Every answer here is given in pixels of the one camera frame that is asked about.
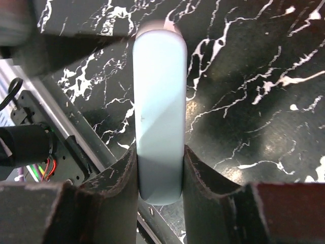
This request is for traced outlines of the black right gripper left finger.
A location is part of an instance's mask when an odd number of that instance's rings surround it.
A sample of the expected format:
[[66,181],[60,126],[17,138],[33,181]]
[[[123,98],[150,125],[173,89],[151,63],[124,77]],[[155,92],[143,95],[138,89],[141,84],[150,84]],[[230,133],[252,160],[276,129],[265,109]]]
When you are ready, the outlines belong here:
[[1,243],[135,243],[137,153],[80,186],[1,183]]

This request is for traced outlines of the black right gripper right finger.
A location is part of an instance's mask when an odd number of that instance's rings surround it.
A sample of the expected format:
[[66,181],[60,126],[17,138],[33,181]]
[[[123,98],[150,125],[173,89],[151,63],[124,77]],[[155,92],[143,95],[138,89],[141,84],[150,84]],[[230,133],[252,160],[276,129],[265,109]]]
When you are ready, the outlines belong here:
[[324,243],[324,184],[240,186],[189,147],[183,206],[188,243]]

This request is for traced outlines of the light blue stapler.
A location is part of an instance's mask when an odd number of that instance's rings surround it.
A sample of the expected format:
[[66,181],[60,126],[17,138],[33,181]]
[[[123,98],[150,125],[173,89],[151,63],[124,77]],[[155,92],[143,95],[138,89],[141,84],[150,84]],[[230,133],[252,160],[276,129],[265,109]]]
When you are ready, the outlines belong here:
[[169,205],[182,194],[186,42],[176,27],[153,20],[140,27],[132,58],[140,196]]

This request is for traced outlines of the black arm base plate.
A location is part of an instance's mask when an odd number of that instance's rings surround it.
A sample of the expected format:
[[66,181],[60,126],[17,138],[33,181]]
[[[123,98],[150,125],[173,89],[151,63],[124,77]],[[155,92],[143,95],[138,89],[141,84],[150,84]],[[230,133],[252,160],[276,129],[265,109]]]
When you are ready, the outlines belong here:
[[77,144],[65,138],[36,97],[22,90],[23,79],[11,80],[1,108],[15,105],[10,113],[12,125],[1,126],[1,168],[38,169],[39,182],[67,181],[82,188],[108,188],[116,179],[116,169],[100,171]]

